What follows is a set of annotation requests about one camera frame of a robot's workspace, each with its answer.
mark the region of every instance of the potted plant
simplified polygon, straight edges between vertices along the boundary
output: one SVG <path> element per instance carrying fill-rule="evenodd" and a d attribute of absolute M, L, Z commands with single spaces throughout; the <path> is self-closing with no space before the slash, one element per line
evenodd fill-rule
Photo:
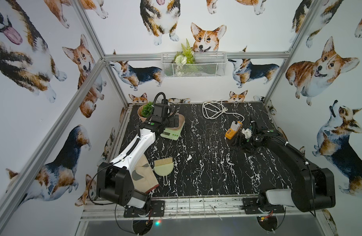
<path fill-rule="evenodd" d="M 142 122 L 144 122 L 152 112 L 152 102 L 149 101 L 147 104 L 142 105 L 138 109 L 138 116 Z"/>

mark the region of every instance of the floor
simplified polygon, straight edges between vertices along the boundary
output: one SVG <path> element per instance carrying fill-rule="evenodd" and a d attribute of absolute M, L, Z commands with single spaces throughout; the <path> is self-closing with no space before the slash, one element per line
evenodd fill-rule
<path fill-rule="evenodd" d="M 243 127 L 249 126 L 253 114 L 257 125 L 274 128 L 273 122 L 261 102 L 226 103 L 229 112 L 245 116 Z M 233 120 L 232 114 L 223 114 L 215 120 L 205 119 L 202 104 L 178 104 L 185 116 L 185 125 L 177 141 L 157 137 L 145 155 L 151 166 L 153 161 L 173 157 L 174 170 L 168 175 L 168 186 L 157 176 L 160 186 L 152 191 L 153 197 L 217 196 L 254 194 L 262 189 L 291 188 L 293 178 L 279 158 L 266 148 L 251 155 L 229 149 L 224 134 Z M 140 123 L 133 106 L 121 151 L 136 135 Z"/>

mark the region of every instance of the black mounting plate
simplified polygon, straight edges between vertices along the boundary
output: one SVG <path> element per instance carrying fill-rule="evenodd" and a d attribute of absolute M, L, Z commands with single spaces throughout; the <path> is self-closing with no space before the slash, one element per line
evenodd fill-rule
<path fill-rule="evenodd" d="M 243 210 L 245 210 L 245 214 L 264 214 L 273 211 L 273 213 L 284 213 L 284 208 L 282 205 L 271 205 L 266 209 L 261 209 L 263 212 L 259 210 L 257 197 L 245 197 L 243 198 Z"/>
<path fill-rule="evenodd" d="M 128 207 L 125 208 L 125 213 L 123 214 L 124 218 L 137 218 L 137 217 L 148 217 L 141 216 L 134 211 L 135 207 Z M 165 210 L 165 201 L 151 201 L 151 217 L 162 217 L 164 216 Z"/>

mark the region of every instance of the dog tongue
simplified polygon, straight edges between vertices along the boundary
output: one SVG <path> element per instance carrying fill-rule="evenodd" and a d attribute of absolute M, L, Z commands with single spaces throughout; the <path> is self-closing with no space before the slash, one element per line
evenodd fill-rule
<path fill-rule="evenodd" d="M 14 44 L 20 45 L 22 43 L 21 35 L 12 26 L 8 26 L 3 34 Z"/>
<path fill-rule="evenodd" d="M 158 2 L 159 5 L 164 5 L 165 4 L 165 0 L 156 0 L 156 2 Z"/>

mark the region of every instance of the hand brush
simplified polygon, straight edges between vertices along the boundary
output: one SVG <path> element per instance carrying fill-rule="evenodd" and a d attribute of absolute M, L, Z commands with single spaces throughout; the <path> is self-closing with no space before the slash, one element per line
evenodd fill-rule
<path fill-rule="evenodd" d="M 163 184 L 164 184 L 164 186 L 167 186 L 168 185 L 168 178 L 167 178 L 167 183 L 165 183 L 165 178 L 173 170 L 173 166 L 174 166 L 173 165 L 173 158 L 164 158 L 164 159 L 160 159 L 160 160 L 155 160 L 153 163 L 155 165 L 153 170 L 158 175 L 164 177 Z"/>

